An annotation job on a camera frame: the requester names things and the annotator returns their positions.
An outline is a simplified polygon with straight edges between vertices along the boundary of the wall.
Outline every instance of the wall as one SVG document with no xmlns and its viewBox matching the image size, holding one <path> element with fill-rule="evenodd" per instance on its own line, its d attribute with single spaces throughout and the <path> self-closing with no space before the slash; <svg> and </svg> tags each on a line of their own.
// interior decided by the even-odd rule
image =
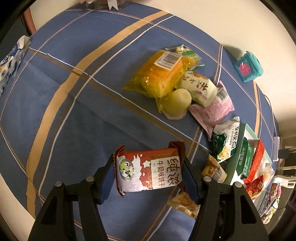
<svg viewBox="0 0 296 241">
<path fill-rule="evenodd" d="M 296 46 L 277 17 L 259 0 L 134 1 L 192 23 L 236 58 L 247 50 L 253 52 L 264 69 L 256 82 L 271 101 L 281 135 L 296 134 Z M 31 7 L 36 28 L 76 2 L 37 0 Z"/>
</svg>

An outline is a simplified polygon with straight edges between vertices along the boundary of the white stripe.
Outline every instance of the white stripe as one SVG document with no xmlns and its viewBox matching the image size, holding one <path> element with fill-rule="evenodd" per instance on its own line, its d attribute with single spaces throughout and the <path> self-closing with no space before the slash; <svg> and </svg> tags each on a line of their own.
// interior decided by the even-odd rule
<svg viewBox="0 0 296 241">
<path fill-rule="evenodd" d="M 197 144 L 196 144 L 196 148 L 195 148 L 195 150 L 194 150 L 194 153 L 193 153 L 193 155 L 192 155 L 192 158 L 191 158 L 191 160 L 190 160 L 190 163 L 193 162 L 194 156 L 195 156 L 195 154 L 196 154 L 196 151 L 197 151 L 197 149 L 198 149 L 198 146 L 199 146 L 200 140 L 201 140 L 201 138 L 202 138 L 202 133 L 203 133 L 203 129 L 202 129 L 202 131 L 201 131 L 201 133 L 200 133 L 200 137 L 198 138 L 198 142 L 197 142 Z M 166 219 L 166 217 L 167 217 L 168 214 L 170 213 L 171 209 L 172 209 L 172 207 L 170 207 L 170 208 L 168 209 L 167 213 L 164 215 L 164 217 L 162 218 L 162 220 L 160 221 L 160 223 L 158 224 L 158 226 L 155 228 L 155 230 L 152 232 L 152 234 L 149 236 L 149 238 L 148 238 L 146 241 L 149 241 L 149 240 L 152 238 L 153 234 L 154 234 L 154 233 L 160 228 L 161 224 L 162 224 L 163 221 Z"/>
<path fill-rule="evenodd" d="M 13 152 L 12 152 L 12 150 L 11 150 L 11 148 L 10 148 L 10 146 L 9 146 L 9 144 L 8 144 L 8 142 L 7 142 L 6 138 L 5 138 L 5 136 L 4 136 L 4 133 L 3 133 L 3 131 L 2 131 L 2 128 L 0 128 L 0 131 L 1 131 L 1 133 L 2 133 L 3 139 L 5 140 L 6 145 L 7 145 L 8 149 L 10 150 L 10 153 L 12 154 L 13 158 L 15 159 L 15 161 L 17 162 L 17 164 L 19 165 L 19 167 L 22 169 L 22 171 L 24 172 L 24 174 L 25 174 L 26 177 L 28 178 L 28 181 L 31 183 L 32 186 L 34 186 L 33 183 L 29 180 L 29 177 L 28 177 L 26 171 L 22 168 L 22 166 L 20 165 L 20 163 L 17 161 L 16 156 L 13 154 Z"/>
<path fill-rule="evenodd" d="M 89 81 L 91 80 L 91 79 L 94 79 L 94 76 L 102 69 L 102 68 L 104 68 L 116 55 L 118 55 L 120 52 L 122 52 L 124 49 L 126 49 L 128 46 L 130 46 L 132 43 L 134 43 L 137 39 L 139 39 L 142 35 L 144 35 L 147 31 L 149 31 L 150 29 L 152 29 L 153 27 L 155 27 L 156 25 L 158 25 L 158 24 L 160 24 L 161 22 L 163 22 L 163 21 L 165 21 L 165 20 L 167 20 L 167 19 L 169 19 L 169 18 L 171 18 L 171 17 L 173 17 L 173 15 L 172 16 L 170 16 L 170 17 L 168 17 L 168 18 L 166 18 L 166 19 L 164 19 L 164 20 L 161 20 L 160 22 L 158 22 L 157 24 L 155 24 L 155 25 L 153 25 L 153 26 L 151 26 L 150 28 L 148 28 L 147 30 L 145 30 L 143 33 L 141 33 L 139 36 L 137 36 L 133 41 L 131 41 L 130 43 L 128 43 L 126 46 L 124 46 L 122 49 L 120 49 L 118 52 L 116 52 L 114 55 L 112 55 L 103 65 L 101 65 L 89 78 L 88 78 L 88 80 L 85 82 L 85 84 L 82 86 L 82 88 L 79 90 L 79 92 L 77 93 L 77 95 L 75 96 L 75 98 L 74 98 L 74 101 L 73 101 L 73 103 L 72 103 L 72 105 L 71 105 L 71 107 L 70 107 L 70 109 L 69 109 L 69 111 L 68 111 L 68 113 L 67 113 L 67 115 L 66 115 L 66 117 L 64 118 L 64 120 L 63 120 L 63 122 L 62 122 L 62 124 L 61 124 L 61 126 L 60 126 L 60 128 L 59 128 L 59 130 L 57 131 L 57 134 L 56 134 L 56 136 L 54 137 L 54 141 L 53 141 L 53 143 L 52 143 L 52 148 L 51 148 L 51 150 L 50 150 L 50 155 L 49 155 L 49 158 L 48 158 L 48 162 L 47 162 L 47 165 L 46 165 L 46 169 L 45 169 L 45 172 L 44 172 L 44 175 L 43 175 L 43 178 L 42 178 L 42 181 L 41 181 L 41 184 L 40 184 L 40 187 L 39 187 L 39 190 L 38 190 L 38 193 L 40 193 L 41 192 L 41 188 L 42 188 L 42 186 L 43 186 L 43 183 L 44 183 L 44 180 L 45 180 L 45 177 L 46 177 L 46 174 L 47 174 L 47 171 L 48 171 L 48 167 L 49 167 L 49 164 L 50 164 L 50 160 L 51 160 L 51 158 L 52 158 L 52 152 L 53 152 L 53 149 L 54 149 L 54 145 L 55 145 L 55 143 L 56 143 L 56 141 L 57 141 L 57 138 L 58 138 L 58 136 L 59 136 L 59 134 L 60 134 L 60 132 L 61 132 L 61 130 L 62 130 L 62 128 L 63 128 L 63 126 L 64 126 L 64 124 L 65 124 L 65 122 L 66 122 L 66 120 L 68 119 L 68 117 L 69 117 L 69 115 L 70 115 L 70 113 L 71 113 L 71 111 L 72 111 L 72 109 L 73 109 L 73 107 L 74 107 L 74 105 L 75 105 L 75 102 L 76 102 L 76 99 L 78 98 L 78 96 L 80 95 L 80 93 L 82 92 L 82 90 L 85 88 L 85 86 L 89 83 Z"/>
<path fill-rule="evenodd" d="M 160 221 L 160 223 L 158 224 L 158 226 L 155 228 L 155 230 L 152 232 L 152 234 L 149 236 L 149 238 L 148 238 L 146 241 L 149 241 L 149 240 L 152 238 L 153 234 L 155 234 L 155 232 L 156 232 L 156 231 L 159 229 L 159 227 L 162 225 L 163 221 L 166 219 L 166 217 L 167 217 L 168 214 L 170 213 L 171 209 L 172 209 L 172 207 L 170 207 L 170 208 L 168 209 L 167 213 L 164 215 L 164 217 L 162 218 L 162 220 Z"/>
<path fill-rule="evenodd" d="M 222 66 L 222 53 L 223 53 L 223 46 L 221 45 L 221 56 L 220 56 L 220 70 L 219 70 L 219 76 L 218 76 L 218 80 L 217 80 L 217 85 L 218 85 L 218 83 L 219 83 L 219 81 L 220 81 L 220 75 L 221 75 L 221 66 Z"/>
<path fill-rule="evenodd" d="M 25 171 L 25 170 L 22 168 L 22 166 L 19 164 L 19 162 L 17 161 L 17 158 L 15 157 L 15 155 L 14 155 L 13 152 L 12 152 L 12 150 L 10 149 L 10 146 L 9 146 L 9 144 L 8 144 L 7 141 L 6 141 L 6 138 L 5 138 L 5 136 L 4 136 L 4 133 L 2 132 L 2 128 L 0 128 L 0 131 L 1 131 L 1 133 L 2 133 L 3 139 L 5 140 L 6 145 L 7 145 L 8 149 L 10 150 L 10 152 L 11 152 L 13 158 L 16 160 L 17 164 L 20 166 L 20 168 L 22 169 L 22 171 L 24 172 L 24 174 L 28 177 L 26 171 Z"/>
<path fill-rule="evenodd" d="M 36 49 L 31 48 L 31 47 L 30 47 L 30 49 L 32 49 L 32 50 L 34 50 L 34 51 L 38 51 L 38 52 L 40 52 L 40 53 L 42 53 L 42 54 L 44 54 L 44 55 L 49 55 L 49 56 L 52 57 L 53 59 L 56 59 L 56 60 L 58 60 L 58 61 L 60 61 L 60 62 L 62 62 L 62 63 L 64 63 L 64 64 L 66 64 L 66 65 L 68 65 L 68 66 L 74 68 L 74 69 L 77 69 L 77 70 L 79 70 L 80 72 L 86 74 L 87 76 L 90 76 L 88 73 L 84 72 L 83 70 L 81 70 L 81 69 L 79 69 L 79 68 L 77 68 L 77 67 L 75 67 L 75 66 L 73 66 L 73 65 L 71 65 L 71 64 L 68 64 L 68 63 L 66 63 L 66 62 L 64 62 L 64 61 L 62 61 L 62 60 L 60 60 L 60 59 L 58 59 L 58 58 L 52 56 L 52 55 L 49 54 L 49 53 L 44 53 L 44 52 L 42 52 L 42 51 L 40 51 L 40 50 L 36 50 Z M 143 110 L 143 111 L 146 112 L 147 114 L 149 114 L 149 115 L 153 116 L 154 118 L 156 118 L 157 120 L 161 121 L 161 122 L 164 123 L 165 125 L 167 125 L 167 126 L 169 126 L 170 128 L 172 128 L 172 129 L 178 131 L 179 133 L 181 133 L 182 135 L 184 135 L 184 136 L 187 137 L 188 139 L 193 140 L 193 139 L 190 138 L 189 136 L 185 135 L 183 132 L 179 131 L 178 129 L 176 129 L 176 128 L 174 128 L 173 126 L 167 124 L 166 122 L 164 122 L 163 120 L 159 119 L 159 118 L 156 117 L 155 115 L 153 115 L 153 114 L 151 114 L 150 112 L 146 111 L 145 109 L 141 108 L 140 106 L 138 106 L 137 104 L 135 104 L 134 102 L 132 102 L 132 101 L 129 100 L 128 98 L 124 97 L 123 95 L 119 94 L 119 93 L 116 92 L 115 90 L 113 90 L 113 89 L 109 88 L 108 86 L 102 84 L 101 82 L 97 81 L 94 77 L 92 77 L 92 79 L 93 79 L 95 82 L 97 82 L 98 84 L 100 84 L 100 85 L 102 85 L 103 87 L 105 87 L 106 89 L 112 91 L 113 93 L 119 95 L 121 98 L 123 98 L 123 99 L 127 100 L 128 102 L 132 103 L 133 105 L 137 106 L 139 109 Z M 206 147 L 203 146 L 202 144 L 199 144 L 199 145 L 202 146 L 202 147 L 203 147 L 204 149 L 206 149 L 207 151 L 211 152 L 208 148 L 206 148 Z"/>
<path fill-rule="evenodd" d="M 75 18 L 75 19 L 73 19 L 71 22 L 69 22 L 67 25 L 65 25 L 63 28 L 61 28 L 58 32 L 56 32 L 56 33 L 54 33 L 50 38 L 48 38 L 39 48 L 38 48 L 38 50 L 40 50 L 50 39 L 52 39 L 57 33 L 59 33 L 60 31 L 62 31 L 65 27 L 67 27 L 67 26 L 69 26 L 71 23 L 73 23 L 74 21 L 76 21 L 77 19 L 79 19 L 79 18 L 81 18 L 81 17 L 83 17 L 83 16 L 85 16 L 86 14 L 88 14 L 88 13 L 90 13 L 90 12 L 92 12 L 92 11 L 89 11 L 89 12 L 87 12 L 87 13 L 84 13 L 83 15 L 81 15 L 81 16 L 79 16 L 79 17 L 77 17 L 77 18 Z M 29 58 L 29 60 L 27 61 L 27 63 L 25 64 L 25 66 L 23 67 L 23 69 L 21 70 L 21 72 L 19 73 L 19 75 L 17 76 L 17 78 L 16 78 L 16 80 L 15 80 L 15 82 L 13 83 L 13 85 L 12 85 L 12 87 L 11 87 L 11 89 L 10 89 L 10 92 L 8 93 L 8 96 L 7 96 L 7 98 L 6 98 L 6 101 L 5 101 L 5 103 L 4 103 L 4 106 L 3 106 L 3 109 L 2 109 L 2 112 L 1 112 L 1 116 L 0 116 L 0 121 L 1 121 L 1 118 L 2 118 L 2 115 L 3 115 L 3 112 L 4 112 L 4 109 L 5 109 L 5 106 L 6 106 L 6 103 L 7 103 L 7 100 L 8 100 L 8 97 L 10 96 L 10 93 L 11 93 L 11 91 L 12 91 L 12 89 L 13 89 L 13 87 L 15 86 L 15 83 L 17 82 L 17 80 L 18 80 L 18 78 L 19 78 L 19 76 L 21 75 L 21 73 L 23 72 L 23 70 L 25 69 L 25 67 L 28 65 L 28 63 L 29 63 L 29 61 L 35 56 L 35 54 L 36 54 L 36 52 Z"/>
<path fill-rule="evenodd" d="M 81 228 L 82 229 L 82 227 L 80 227 L 77 223 L 74 223 L 77 227 L 79 227 L 79 228 Z M 116 240 L 116 239 L 112 239 L 112 238 L 109 238 L 108 237 L 108 239 L 110 239 L 110 240 L 113 240 L 113 241 L 118 241 L 118 240 Z"/>
<path fill-rule="evenodd" d="M 197 142 L 197 144 L 196 144 L 196 148 L 195 148 L 195 150 L 194 150 L 194 153 L 193 153 L 193 155 L 192 155 L 192 158 L 191 158 L 191 160 L 190 160 L 190 163 L 193 162 L 193 159 L 194 159 L 195 154 L 196 154 L 196 152 L 197 152 L 198 146 L 200 145 L 200 140 L 201 140 L 201 138 L 202 138 L 202 133 L 203 133 L 203 129 L 201 130 L 200 137 L 198 138 L 198 142 Z"/>
<path fill-rule="evenodd" d="M 111 11 L 104 11 L 104 10 L 94 10 L 94 11 L 98 11 L 98 12 L 108 12 L 108 13 L 112 13 L 112 14 L 119 14 L 119 15 L 122 15 L 122 16 L 126 16 L 126 17 L 130 17 L 130 18 L 135 18 L 135 19 L 139 19 L 139 20 L 141 20 L 140 18 L 137 18 L 137 17 L 134 17 L 134 16 L 129 16 L 129 15 L 126 15 L 126 14 L 122 14 L 122 13 L 119 13 L 119 12 L 111 12 Z M 192 42 L 190 42 L 190 41 L 188 41 L 187 39 L 185 39 L 185 38 L 183 38 L 181 35 L 179 35 L 179 34 L 176 34 L 176 33 L 174 33 L 174 32 L 172 32 L 171 30 L 169 30 L 169 29 L 166 29 L 166 28 L 164 28 L 164 27 L 162 27 L 162 26 L 157 26 L 157 27 L 159 27 L 159 28 L 162 28 L 163 30 L 165 30 L 165 31 L 168 31 L 168 32 L 170 32 L 170 33 L 172 33 L 172 34 L 174 34 L 174 35 L 176 35 L 176 36 L 178 36 L 179 38 L 181 38 L 181 39 L 183 39 L 183 40 L 185 40 L 186 42 L 188 42 L 188 43 L 190 43 L 191 45 L 193 45 L 193 46 L 195 46 L 196 48 L 198 48 L 200 51 L 202 51 L 204 54 L 206 54 L 207 56 L 209 56 L 212 60 L 214 60 L 216 63 L 218 63 L 218 61 L 217 60 L 215 60 L 212 56 L 210 56 L 207 52 L 205 52 L 203 49 L 201 49 L 200 47 L 198 47 L 197 45 L 195 45 L 194 43 L 192 43 Z M 242 91 L 244 91 L 244 93 L 249 97 L 249 99 L 253 102 L 253 104 L 255 105 L 255 107 L 257 108 L 257 106 L 256 106 L 256 103 L 252 100 L 252 98 L 249 96 L 249 94 L 245 91 L 245 89 L 239 84 L 239 82 L 235 79 L 235 78 L 233 78 L 232 77 L 232 75 L 230 75 L 230 73 L 222 66 L 222 63 L 221 63 L 221 65 L 220 65 L 220 73 L 221 73 L 221 69 L 224 69 L 225 71 L 226 71 L 226 73 L 237 83 L 237 85 L 242 89 Z M 269 128 L 268 128 L 268 126 L 267 126 L 267 123 L 266 123 L 266 120 L 265 120 L 265 118 L 264 118 L 264 116 L 262 116 L 262 118 L 263 118 L 263 120 L 264 120 L 264 122 L 265 122 L 265 124 L 266 124 L 266 127 L 267 127 L 267 129 L 268 129 L 268 132 L 269 132 L 269 135 L 270 135 L 270 137 L 273 139 L 273 137 L 272 137 L 272 135 L 271 135 L 271 133 L 270 133 L 270 130 L 269 130 Z"/>
</svg>

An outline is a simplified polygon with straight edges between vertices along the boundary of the plastic wrapper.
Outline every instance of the plastic wrapper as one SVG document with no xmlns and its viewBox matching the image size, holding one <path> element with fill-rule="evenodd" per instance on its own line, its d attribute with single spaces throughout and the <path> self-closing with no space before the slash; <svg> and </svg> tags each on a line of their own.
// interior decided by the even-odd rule
<svg viewBox="0 0 296 241">
<path fill-rule="evenodd" d="M 274 170 L 272 169 L 272 166 L 269 165 L 263 169 L 264 174 L 264 183 L 263 183 L 263 189 L 266 189 L 267 186 L 270 184 L 273 176 L 274 176 Z"/>
<path fill-rule="evenodd" d="M 162 98 L 173 91 L 192 62 L 180 54 L 159 50 L 142 65 L 123 89 L 156 99 Z"/>
<path fill-rule="evenodd" d="M 218 162 L 231 157 L 237 147 L 239 134 L 239 116 L 216 125 L 213 130 L 213 153 Z"/>
<path fill-rule="evenodd" d="M 264 150 L 265 150 L 265 147 L 264 147 L 261 139 L 259 139 L 253 159 L 252 159 L 252 164 L 251 164 L 249 175 L 247 178 L 243 179 L 243 181 L 246 185 L 249 185 L 253 181 L 255 174 L 258 170 L 258 167 L 260 165 L 260 162 L 262 160 Z"/>
<path fill-rule="evenodd" d="M 239 154 L 239 162 L 237 163 L 237 174 L 241 175 L 241 179 L 246 178 L 249 175 L 252 158 L 254 154 L 254 148 L 244 137 L 242 141 L 242 148 Z"/>
<path fill-rule="evenodd" d="M 3 93 L 9 76 L 15 75 L 25 53 L 31 44 L 30 38 L 22 36 L 10 53 L 0 62 L 0 96 Z"/>
<path fill-rule="evenodd" d="M 182 80 L 176 86 L 176 89 L 179 88 L 188 90 L 192 100 L 203 107 L 208 107 L 217 96 L 217 87 L 213 82 L 192 71 L 187 71 L 182 76 Z"/>
<path fill-rule="evenodd" d="M 210 154 L 207 157 L 207 164 L 202 171 L 204 176 L 210 176 L 218 183 L 223 183 L 227 177 L 227 174 L 217 162 L 217 160 Z"/>
<path fill-rule="evenodd" d="M 208 107 L 193 104 L 188 108 L 194 118 L 206 130 L 209 139 L 211 139 L 215 125 L 220 124 L 225 116 L 234 110 L 233 103 L 221 81 L 219 81 L 217 87 L 217 95 Z"/>
<path fill-rule="evenodd" d="M 269 191 L 269 200 L 270 201 L 272 201 L 276 197 L 279 187 L 280 187 L 279 183 L 273 183 L 271 185 L 271 188 Z"/>
<path fill-rule="evenodd" d="M 261 194 L 263 190 L 263 182 L 264 174 L 256 178 L 250 183 L 250 185 L 247 186 L 246 191 L 252 200 L 257 198 Z"/>
<path fill-rule="evenodd" d="M 168 119 L 180 120 L 186 115 L 191 100 L 191 95 L 187 90 L 177 89 L 160 98 L 158 107 Z"/>
<path fill-rule="evenodd" d="M 191 218 L 196 218 L 200 210 L 200 205 L 191 200 L 186 192 L 178 194 L 172 200 L 169 200 L 168 204 Z"/>
<path fill-rule="evenodd" d="M 114 153 L 114 172 L 118 192 L 138 192 L 166 188 L 179 184 L 183 188 L 182 168 L 185 144 L 170 142 L 168 148 L 147 151 L 124 151 L 120 146 Z"/>
<path fill-rule="evenodd" d="M 198 66 L 204 66 L 204 64 L 201 64 L 202 58 L 197 53 L 195 53 L 192 49 L 190 49 L 189 47 L 186 47 L 184 44 L 174 48 L 166 49 L 166 50 L 173 51 L 175 53 L 178 53 L 190 58 L 192 60 L 191 65 L 188 68 L 188 70 L 190 71 L 195 70 Z"/>
</svg>

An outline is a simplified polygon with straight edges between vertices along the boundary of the wrapped pastry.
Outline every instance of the wrapped pastry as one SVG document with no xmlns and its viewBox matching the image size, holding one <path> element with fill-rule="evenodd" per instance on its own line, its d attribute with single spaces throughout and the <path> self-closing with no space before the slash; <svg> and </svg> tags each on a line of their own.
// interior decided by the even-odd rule
<svg viewBox="0 0 296 241">
<path fill-rule="evenodd" d="M 212 177 L 218 183 L 223 183 L 227 177 L 227 174 L 225 173 L 223 168 L 210 154 L 207 157 L 207 164 L 205 165 L 202 174 L 204 176 Z"/>
<path fill-rule="evenodd" d="M 200 205 L 191 200 L 186 192 L 178 194 L 168 204 L 191 218 L 196 218 L 200 210 Z"/>
<path fill-rule="evenodd" d="M 172 92 L 193 60 L 180 54 L 159 50 L 124 86 L 126 90 L 161 98 Z"/>
<path fill-rule="evenodd" d="M 192 100 L 203 107 L 208 107 L 217 96 L 217 87 L 210 79 L 191 71 L 182 76 L 182 80 L 176 86 L 176 89 L 179 88 L 188 90 Z"/>
</svg>

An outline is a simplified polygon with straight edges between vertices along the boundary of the barcode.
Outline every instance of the barcode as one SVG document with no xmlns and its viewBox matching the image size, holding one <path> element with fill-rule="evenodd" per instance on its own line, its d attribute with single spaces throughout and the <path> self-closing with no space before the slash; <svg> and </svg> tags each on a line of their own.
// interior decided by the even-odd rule
<svg viewBox="0 0 296 241">
<path fill-rule="evenodd" d="M 222 170 L 221 167 L 217 167 L 216 171 L 213 174 L 213 178 L 216 180 L 216 182 L 219 182 L 222 178 Z"/>
<path fill-rule="evenodd" d="M 181 55 L 167 51 L 163 53 L 163 55 L 161 55 L 160 58 L 156 60 L 154 64 L 161 68 L 172 70 L 181 58 Z"/>
<path fill-rule="evenodd" d="M 224 102 L 228 97 L 228 93 L 225 89 L 220 89 L 220 91 L 217 93 L 217 97 L 219 97 L 221 102 Z"/>
</svg>

